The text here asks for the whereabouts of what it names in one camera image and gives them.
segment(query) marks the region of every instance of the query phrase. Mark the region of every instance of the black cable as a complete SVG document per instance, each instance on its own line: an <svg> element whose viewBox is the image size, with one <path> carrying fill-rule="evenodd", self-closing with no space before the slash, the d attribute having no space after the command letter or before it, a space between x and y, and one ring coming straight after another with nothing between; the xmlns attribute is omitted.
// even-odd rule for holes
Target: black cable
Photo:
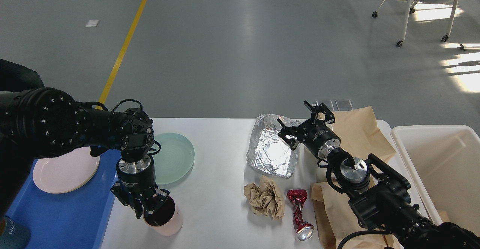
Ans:
<svg viewBox="0 0 480 249"><path fill-rule="evenodd" d="M343 190L342 188L336 186L335 184L333 184L333 181L332 181L332 168L330 165L328 165L327 167L327 173L326 173L326 178L327 178L327 183L328 185L333 188L335 191L339 192L340 194L343 194L345 193L345 190Z"/></svg>
<svg viewBox="0 0 480 249"><path fill-rule="evenodd" d="M326 163L327 163L327 161L326 161L325 159L323 159L323 160L320 160L320 159L319 159L318 162L317 162L317 166L318 166L318 167L321 167L321 168L327 168L327 167L329 167L329 164L328 164L328 163L327 163L326 165L321 165L321 164L320 164L321 162L326 162Z"/></svg>
<svg viewBox="0 0 480 249"><path fill-rule="evenodd" d="M121 100L113 109L112 109L112 112L115 111L115 109L117 109L117 107L119 107L121 104L125 103L125 102L135 102L139 105L139 109L140 110L143 110L144 107L142 106L142 103L140 103L140 101L138 100L134 100L134 99L125 99L125 100Z"/></svg>
<svg viewBox="0 0 480 249"><path fill-rule="evenodd" d="M160 152L162 146L160 145L160 143L158 143L158 141L155 140L155 144L158 146L158 150L155 150L154 152L152 153L148 153L147 155L156 155L158 152Z"/></svg>
<svg viewBox="0 0 480 249"><path fill-rule="evenodd" d="M86 106L92 108L94 105L101 107L103 110L108 111L107 107L101 102L76 102L79 106Z"/></svg>
<svg viewBox="0 0 480 249"><path fill-rule="evenodd" d="M361 235L371 235L371 234L376 234L376 235L389 235L391 232L385 231L385 230L362 230L358 232L353 232L352 234L346 236L343 238L343 240L340 242L338 245L337 249L342 249L343 246L350 240L355 237L361 236Z"/></svg>

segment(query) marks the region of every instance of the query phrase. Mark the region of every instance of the mug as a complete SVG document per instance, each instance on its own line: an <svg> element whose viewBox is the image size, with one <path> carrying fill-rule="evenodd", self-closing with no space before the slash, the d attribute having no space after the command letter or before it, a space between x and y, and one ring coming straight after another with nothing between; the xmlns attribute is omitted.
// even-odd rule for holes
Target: mug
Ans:
<svg viewBox="0 0 480 249"><path fill-rule="evenodd" d="M0 220L0 248L23 249L30 240L30 231L23 225L15 223L10 217Z"/></svg>
<svg viewBox="0 0 480 249"><path fill-rule="evenodd" d="M147 225L163 236L175 234L183 225L183 217L179 207L170 196L158 211L151 214L146 212L143 217Z"/></svg>

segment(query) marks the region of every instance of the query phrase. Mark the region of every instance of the bin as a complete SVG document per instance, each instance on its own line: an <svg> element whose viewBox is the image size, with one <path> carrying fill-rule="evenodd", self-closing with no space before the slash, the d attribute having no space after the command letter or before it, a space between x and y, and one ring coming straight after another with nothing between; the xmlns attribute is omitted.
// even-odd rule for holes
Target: bin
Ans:
<svg viewBox="0 0 480 249"><path fill-rule="evenodd" d="M398 126L391 136L434 224L480 235L480 138L468 126Z"/></svg>

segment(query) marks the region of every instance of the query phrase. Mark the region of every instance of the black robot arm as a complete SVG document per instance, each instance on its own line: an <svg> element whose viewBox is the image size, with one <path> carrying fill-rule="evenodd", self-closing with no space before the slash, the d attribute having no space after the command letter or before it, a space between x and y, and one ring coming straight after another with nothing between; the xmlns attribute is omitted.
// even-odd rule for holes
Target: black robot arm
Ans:
<svg viewBox="0 0 480 249"><path fill-rule="evenodd" d="M0 212L3 216L29 175L35 158L64 155L90 146L91 155L120 150L119 181L112 193L142 213L157 211L168 197L155 183L152 147L153 121L139 108L108 111L98 102L75 102L54 88L38 88L0 95Z"/></svg>
<svg viewBox="0 0 480 249"><path fill-rule="evenodd" d="M410 205L407 192L410 183L392 167L373 154L362 160L343 150L340 138L326 126L334 122L335 117L324 104L312 106L307 101L304 104L312 112L312 117L294 127L286 127L279 120L282 129L278 136L292 149L303 143L319 160L319 167L327 168L329 185L339 193L347 194L350 198L348 204L359 225L369 230L362 234L392 233L406 249L480 249L480 238L472 232L453 223L436 226L418 213L418 204ZM324 113L325 120L318 119L318 113ZM340 187L333 183L332 173ZM371 176L377 180L373 187L369 187ZM375 232L377 228L384 231ZM347 236L338 248L358 234L361 233Z"/></svg>

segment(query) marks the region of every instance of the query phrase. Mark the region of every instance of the brown paper bag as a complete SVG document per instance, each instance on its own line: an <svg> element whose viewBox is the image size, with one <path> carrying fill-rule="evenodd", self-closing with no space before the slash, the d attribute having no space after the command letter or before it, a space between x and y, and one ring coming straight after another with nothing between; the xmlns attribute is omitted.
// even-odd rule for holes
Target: brown paper bag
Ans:
<svg viewBox="0 0 480 249"><path fill-rule="evenodd" d="M353 157L366 159L373 153L384 162L394 155L395 149L377 127L377 118L372 107L351 111L334 112L333 131L340 137L340 146Z"/></svg>
<svg viewBox="0 0 480 249"><path fill-rule="evenodd" d="M348 206L348 196L339 194L328 183L313 184L310 198L315 209L318 236L324 249L336 249L347 235L366 230L358 225L357 217ZM362 235L350 239L343 249L384 249L386 246L400 248L392 235Z"/></svg>

